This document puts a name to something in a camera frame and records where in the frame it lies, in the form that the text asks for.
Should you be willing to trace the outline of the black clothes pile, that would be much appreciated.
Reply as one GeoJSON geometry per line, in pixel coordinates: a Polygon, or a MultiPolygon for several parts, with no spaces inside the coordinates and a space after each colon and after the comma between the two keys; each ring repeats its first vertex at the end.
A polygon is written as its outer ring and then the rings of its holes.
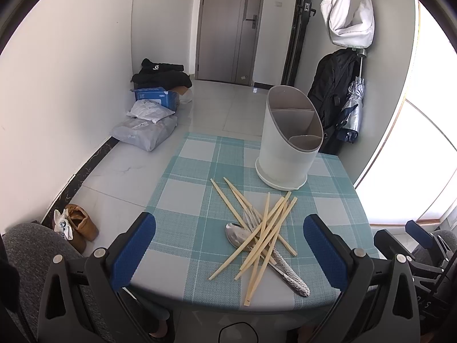
{"type": "Polygon", "coordinates": [[[162,87],[169,91],[176,87],[192,87],[183,64],[156,63],[148,58],[143,59],[140,71],[133,75],[131,82],[135,89],[162,87]]]}

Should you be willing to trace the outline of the brown shoe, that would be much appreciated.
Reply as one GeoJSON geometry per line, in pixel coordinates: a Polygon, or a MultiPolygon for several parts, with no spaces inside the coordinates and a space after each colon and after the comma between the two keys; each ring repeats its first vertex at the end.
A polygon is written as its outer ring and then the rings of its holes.
{"type": "Polygon", "coordinates": [[[88,213],[79,205],[68,204],[62,212],[53,212],[53,230],[66,239],[80,254],[93,242],[99,230],[88,213]]]}

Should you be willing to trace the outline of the white utensil holder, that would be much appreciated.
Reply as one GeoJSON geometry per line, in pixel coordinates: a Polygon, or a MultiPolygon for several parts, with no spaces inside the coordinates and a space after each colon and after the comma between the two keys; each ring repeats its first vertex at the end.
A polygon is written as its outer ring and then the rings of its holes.
{"type": "Polygon", "coordinates": [[[312,102],[295,87],[271,87],[266,101],[256,172],[265,184],[298,190],[323,143],[321,120],[312,102]]]}

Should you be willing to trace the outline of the grey chair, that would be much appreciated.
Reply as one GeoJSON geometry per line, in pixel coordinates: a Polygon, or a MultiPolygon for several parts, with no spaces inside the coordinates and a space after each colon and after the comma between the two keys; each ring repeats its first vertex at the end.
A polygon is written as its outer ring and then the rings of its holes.
{"type": "MultiPolygon", "coordinates": [[[[2,237],[9,264],[17,269],[20,277],[20,303],[25,318],[36,337],[39,305],[50,264],[55,255],[66,260],[79,259],[82,255],[53,230],[35,223],[21,223],[11,227],[2,237]]],[[[88,286],[82,286],[91,319],[96,330],[107,342],[115,342],[88,286]]],[[[25,342],[25,333],[17,315],[7,312],[1,316],[1,342],[25,342]],[[14,333],[6,327],[7,321],[19,329],[14,333]]]]}

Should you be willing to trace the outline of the grey door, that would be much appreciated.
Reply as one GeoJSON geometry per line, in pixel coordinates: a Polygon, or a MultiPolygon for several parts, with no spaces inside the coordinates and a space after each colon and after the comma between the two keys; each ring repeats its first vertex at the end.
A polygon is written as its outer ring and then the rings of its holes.
{"type": "Polygon", "coordinates": [[[263,0],[201,0],[195,77],[249,86],[263,0]]]}

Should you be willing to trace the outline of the bamboo chopstick long low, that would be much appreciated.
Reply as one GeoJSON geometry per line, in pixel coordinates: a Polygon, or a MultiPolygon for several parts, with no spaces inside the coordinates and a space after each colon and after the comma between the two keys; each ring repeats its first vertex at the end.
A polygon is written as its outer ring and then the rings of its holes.
{"type": "MultiPolygon", "coordinates": [[[[280,218],[283,210],[285,203],[290,203],[288,201],[284,201],[284,203],[281,203],[280,208],[282,211],[278,211],[276,214],[273,215],[272,222],[266,227],[265,232],[263,235],[266,234],[266,231],[274,226],[274,222],[280,218]]],[[[256,229],[247,237],[247,239],[233,252],[233,254],[230,255],[220,266],[215,272],[210,275],[209,280],[213,280],[216,276],[218,276],[225,268],[227,268],[234,260],[235,258],[242,253],[242,251],[256,238],[256,235],[260,232],[261,225],[256,227],[256,229]]]]}

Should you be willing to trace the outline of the grey plastic parcel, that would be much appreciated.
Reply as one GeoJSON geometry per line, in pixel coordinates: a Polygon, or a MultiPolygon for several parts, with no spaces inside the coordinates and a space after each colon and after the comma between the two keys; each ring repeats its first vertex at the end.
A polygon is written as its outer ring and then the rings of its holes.
{"type": "Polygon", "coordinates": [[[112,129],[111,136],[120,142],[151,152],[170,137],[176,126],[175,115],[161,119],[157,123],[126,117],[112,129]]]}

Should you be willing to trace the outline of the metal fork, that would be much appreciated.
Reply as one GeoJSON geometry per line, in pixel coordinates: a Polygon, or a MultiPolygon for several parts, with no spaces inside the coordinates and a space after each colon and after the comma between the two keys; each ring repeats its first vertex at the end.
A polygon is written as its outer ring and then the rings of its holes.
{"type": "Polygon", "coordinates": [[[258,227],[261,224],[261,220],[258,218],[256,213],[250,208],[244,209],[243,218],[250,231],[255,230],[256,227],[258,227]]]}

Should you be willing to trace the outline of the blue cardboard box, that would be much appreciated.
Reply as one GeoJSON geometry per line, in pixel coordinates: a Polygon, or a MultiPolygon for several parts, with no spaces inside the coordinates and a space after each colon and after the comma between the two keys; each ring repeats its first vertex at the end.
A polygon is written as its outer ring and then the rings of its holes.
{"type": "Polygon", "coordinates": [[[137,101],[151,100],[172,111],[176,111],[179,105],[178,93],[176,91],[166,91],[162,87],[135,89],[133,93],[137,101]]]}

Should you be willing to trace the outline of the silver folded umbrella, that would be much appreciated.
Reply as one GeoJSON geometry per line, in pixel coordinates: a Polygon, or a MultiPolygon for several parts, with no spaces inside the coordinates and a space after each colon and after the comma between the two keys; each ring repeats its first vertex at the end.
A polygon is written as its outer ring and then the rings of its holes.
{"type": "Polygon", "coordinates": [[[346,143],[354,143],[361,129],[363,98],[365,95],[365,80],[362,77],[362,65],[366,59],[366,49],[357,49],[359,58],[359,72],[348,86],[347,101],[338,116],[337,140],[346,143]]]}

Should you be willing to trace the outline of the bamboo chopstick vertical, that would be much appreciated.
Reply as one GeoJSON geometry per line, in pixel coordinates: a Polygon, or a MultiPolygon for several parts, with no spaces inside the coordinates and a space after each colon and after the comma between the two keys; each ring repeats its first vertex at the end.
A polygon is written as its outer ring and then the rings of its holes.
{"type": "Polygon", "coordinates": [[[264,211],[263,211],[263,215],[262,215],[259,241],[257,242],[255,248],[252,250],[252,254],[253,254],[253,256],[252,256],[252,261],[253,261],[252,274],[249,279],[249,286],[248,286],[248,290],[246,293],[246,298],[244,300],[244,305],[246,307],[249,307],[249,305],[251,303],[251,293],[252,293],[253,286],[254,286],[254,283],[255,283],[256,277],[257,277],[257,271],[258,271],[258,266],[259,266],[258,252],[259,252],[260,246],[262,245],[262,242],[263,242],[263,233],[265,232],[265,229],[266,229],[266,223],[267,223],[268,213],[269,213],[269,206],[270,206],[270,193],[268,193],[267,197],[266,197],[265,207],[264,207],[264,211]]]}

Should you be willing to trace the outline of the bamboo chopstick right crossing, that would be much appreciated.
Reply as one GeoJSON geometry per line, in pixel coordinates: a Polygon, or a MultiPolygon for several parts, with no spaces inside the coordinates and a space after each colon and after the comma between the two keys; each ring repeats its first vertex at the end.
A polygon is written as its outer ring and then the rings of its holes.
{"type": "MultiPolygon", "coordinates": [[[[283,210],[280,218],[274,222],[274,226],[272,228],[268,229],[266,231],[266,234],[263,236],[263,242],[262,242],[262,245],[260,246],[258,254],[260,254],[270,244],[271,241],[273,241],[275,238],[278,237],[282,224],[284,223],[287,215],[290,213],[290,211],[292,210],[292,208],[294,207],[296,202],[297,202],[297,198],[294,197],[290,203],[287,203],[287,202],[285,203],[284,210],[283,210]]],[[[243,273],[245,272],[245,269],[249,269],[249,267],[251,267],[251,264],[253,264],[252,256],[253,256],[253,254],[251,251],[251,253],[247,256],[245,262],[240,267],[240,271],[235,276],[235,280],[238,280],[241,277],[241,275],[243,275],[243,273]]]]}

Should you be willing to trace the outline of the teal checked tablecloth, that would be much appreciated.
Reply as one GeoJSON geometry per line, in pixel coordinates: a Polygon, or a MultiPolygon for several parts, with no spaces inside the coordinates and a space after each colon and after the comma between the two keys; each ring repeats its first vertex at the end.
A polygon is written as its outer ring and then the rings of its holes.
{"type": "MultiPolygon", "coordinates": [[[[157,296],[202,307],[242,310],[249,273],[235,276],[242,256],[213,280],[215,270],[233,254],[225,226],[234,222],[210,179],[223,191],[239,215],[242,208],[224,181],[226,177],[258,211],[280,199],[256,174],[259,143],[227,137],[188,134],[171,158],[153,192],[147,211],[156,220],[156,233],[133,276],[133,284],[157,296]]],[[[291,198],[297,198],[281,236],[297,251],[292,256],[278,239],[277,250],[310,288],[310,296],[297,296],[272,269],[266,269],[249,306],[250,310],[279,312],[323,307],[338,296],[304,238],[303,222],[318,214],[331,231],[351,247],[378,252],[365,212],[335,156],[316,156],[308,180],[291,198]]]]}

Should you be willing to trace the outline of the white bag hanging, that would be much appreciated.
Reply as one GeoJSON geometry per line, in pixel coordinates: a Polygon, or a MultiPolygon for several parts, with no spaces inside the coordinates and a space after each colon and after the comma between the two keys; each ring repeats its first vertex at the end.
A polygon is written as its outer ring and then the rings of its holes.
{"type": "Polygon", "coordinates": [[[337,47],[367,49],[375,35],[372,0],[361,0],[350,15],[352,0],[322,0],[321,15],[330,41],[337,47]]]}

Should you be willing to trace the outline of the bamboo chopstick far left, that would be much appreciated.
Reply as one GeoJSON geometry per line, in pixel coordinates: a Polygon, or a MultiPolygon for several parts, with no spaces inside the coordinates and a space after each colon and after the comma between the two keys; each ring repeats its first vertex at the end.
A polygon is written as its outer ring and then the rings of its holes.
{"type": "Polygon", "coordinates": [[[235,219],[238,221],[238,223],[247,231],[250,232],[250,227],[248,225],[246,225],[246,222],[244,222],[244,220],[242,219],[242,217],[238,214],[238,212],[235,210],[235,208],[233,207],[233,205],[230,203],[229,199],[227,199],[227,197],[225,196],[225,194],[223,193],[223,191],[221,190],[221,188],[219,188],[219,185],[217,185],[217,183],[211,178],[210,179],[212,185],[214,186],[215,190],[218,192],[219,196],[221,197],[222,201],[224,201],[224,203],[226,204],[226,206],[228,207],[228,209],[230,210],[230,212],[232,212],[232,214],[235,216],[235,219]]]}

